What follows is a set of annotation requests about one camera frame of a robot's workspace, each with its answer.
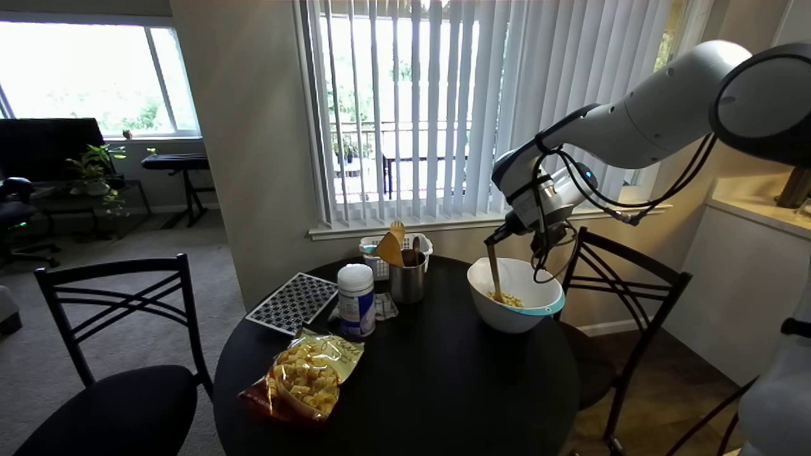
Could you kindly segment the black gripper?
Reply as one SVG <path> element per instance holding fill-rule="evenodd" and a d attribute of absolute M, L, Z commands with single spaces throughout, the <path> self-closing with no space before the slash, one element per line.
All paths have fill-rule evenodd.
<path fill-rule="evenodd" d="M 518 205 L 506 213 L 506 228 L 513 236 L 529 232 L 531 257 L 544 264 L 550 250 L 565 238 L 565 231 L 570 228 L 570 209 L 541 209 L 540 205 Z"/>

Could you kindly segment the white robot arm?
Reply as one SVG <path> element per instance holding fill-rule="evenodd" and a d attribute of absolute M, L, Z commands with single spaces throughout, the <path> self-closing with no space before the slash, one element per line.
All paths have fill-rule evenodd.
<path fill-rule="evenodd" d="M 782 43 L 750 52 L 733 39 L 703 39 L 681 52 L 622 99 L 587 104 L 494 162 L 491 181 L 508 213 L 486 238 L 535 232 L 541 257 L 563 238 L 570 209 L 596 194 L 584 164 L 541 172 L 544 157 L 565 143 L 622 169 L 655 164 L 714 134 L 738 152 L 811 164 L 811 45 Z"/>

